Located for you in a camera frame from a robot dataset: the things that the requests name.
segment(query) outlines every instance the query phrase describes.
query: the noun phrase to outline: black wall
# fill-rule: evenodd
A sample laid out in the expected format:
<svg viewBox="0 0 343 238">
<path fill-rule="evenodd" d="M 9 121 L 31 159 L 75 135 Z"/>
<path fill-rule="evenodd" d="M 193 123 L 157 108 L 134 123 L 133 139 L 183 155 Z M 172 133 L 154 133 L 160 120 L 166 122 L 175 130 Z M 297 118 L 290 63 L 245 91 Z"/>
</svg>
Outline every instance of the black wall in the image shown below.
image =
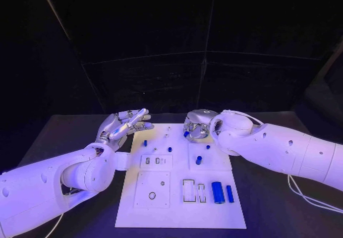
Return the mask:
<svg viewBox="0 0 343 238">
<path fill-rule="evenodd" d="M 51 115 L 104 113 L 48 2 L 19 1 L 3 14 L 0 172 L 18 165 Z"/>
<path fill-rule="evenodd" d="M 327 2 L 54 4 L 107 113 L 288 110 L 343 33 Z"/>
</svg>

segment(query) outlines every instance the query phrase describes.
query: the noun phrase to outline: dark table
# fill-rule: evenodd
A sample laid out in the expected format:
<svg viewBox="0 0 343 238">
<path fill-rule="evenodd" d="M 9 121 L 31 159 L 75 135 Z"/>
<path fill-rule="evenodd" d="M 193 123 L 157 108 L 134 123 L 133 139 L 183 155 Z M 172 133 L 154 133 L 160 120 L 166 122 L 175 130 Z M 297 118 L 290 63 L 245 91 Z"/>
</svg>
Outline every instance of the dark table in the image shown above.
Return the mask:
<svg viewBox="0 0 343 238">
<path fill-rule="evenodd" d="M 251 113 L 265 123 L 304 133 L 307 128 L 293 112 Z M 107 115 L 52 116 L 20 166 L 82 149 L 95 140 Z M 154 123 L 183 123 L 186 114 L 157 114 Z M 130 152 L 133 135 L 120 151 Z M 247 230 L 116 228 L 126 172 L 117 171 L 108 189 L 65 213 L 51 237 L 343 237 L 343 214 L 310 205 L 293 193 L 287 175 L 231 157 Z M 343 192 L 304 178 L 296 178 L 306 195 L 343 208 Z M 45 237 L 56 219 L 18 237 Z"/>
</svg>

